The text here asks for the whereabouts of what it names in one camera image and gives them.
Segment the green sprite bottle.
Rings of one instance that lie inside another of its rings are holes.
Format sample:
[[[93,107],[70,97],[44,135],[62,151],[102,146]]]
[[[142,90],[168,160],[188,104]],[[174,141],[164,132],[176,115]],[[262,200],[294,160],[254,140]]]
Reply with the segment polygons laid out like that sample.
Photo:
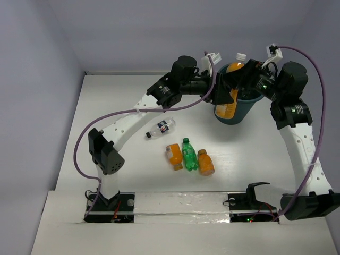
[[[182,155],[185,168],[190,171],[196,171],[199,168],[196,151],[190,144],[189,138],[183,138]]]

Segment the clear pepsi bottle black cap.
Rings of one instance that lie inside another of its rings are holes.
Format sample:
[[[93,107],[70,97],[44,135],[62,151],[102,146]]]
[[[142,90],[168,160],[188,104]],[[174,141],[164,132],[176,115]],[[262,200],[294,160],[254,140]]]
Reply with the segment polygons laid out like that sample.
[[[175,127],[176,121],[172,117],[165,118],[155,124],[150,131],[146,132],[146,138],[155,139],[162,137],[166,134],[172,133],[175,130]]]

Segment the orange juice bottle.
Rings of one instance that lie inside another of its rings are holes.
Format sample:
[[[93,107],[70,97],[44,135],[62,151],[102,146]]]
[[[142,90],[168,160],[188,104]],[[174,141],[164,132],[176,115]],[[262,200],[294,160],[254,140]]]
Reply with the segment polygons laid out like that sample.
[[[166,147],[166,153],[169,162],[172,164],[175,171],[181,170],[183,168],[182,160],[183,156],[178,143],[170,144]]]
[[[198,151],[199,173],[202,176],[210,176],[215,172],[215,168],[210,156],[205,149]]]

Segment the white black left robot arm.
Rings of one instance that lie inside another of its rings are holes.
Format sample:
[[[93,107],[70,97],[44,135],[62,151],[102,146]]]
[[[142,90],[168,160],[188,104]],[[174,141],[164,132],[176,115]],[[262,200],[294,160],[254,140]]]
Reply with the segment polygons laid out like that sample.
[[[201,101],[213,104],[229,103],[231,97],[222,82],[216,80],[213,67],[221,61],[220,54],[206,53],[201,72],[191,56],[180,56],[171,71],[147,89],[132,109],[121,111],[121,117],[102,130],[88,133],[89,152],[98,168],[99,203],[111,210],[116,207],[120,191],[117,172],[125,163],[119,154],[124,144],[153,118],[175,109],[183,95],[198,95]]]

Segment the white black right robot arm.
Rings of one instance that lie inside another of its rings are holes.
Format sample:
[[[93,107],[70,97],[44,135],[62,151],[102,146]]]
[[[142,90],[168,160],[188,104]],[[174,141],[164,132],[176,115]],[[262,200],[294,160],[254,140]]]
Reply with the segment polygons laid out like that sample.
[[[327,181],[318,159],[321,142],[313,139],[312,116],[301,99],[308,83],[306,68],[283,64],[277,75],[250,59],[242,68],[222,74],[231,89],[257,92],[271,101],[270,113],[282,136],[294,171],[296,192],[284,193],[281,211],[287,220],[325,217],[339,208],[339,193]]]

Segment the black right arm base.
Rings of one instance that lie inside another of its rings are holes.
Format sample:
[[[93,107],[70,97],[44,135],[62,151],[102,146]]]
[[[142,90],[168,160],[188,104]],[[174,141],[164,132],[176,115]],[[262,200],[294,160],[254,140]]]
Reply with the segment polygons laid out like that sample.
[[[276,222],[280,224],[277,208],[259,201],[255,188],[268,182],[250,183],[244,192],[229,193],[222,205],[229,208],[231,223]]]

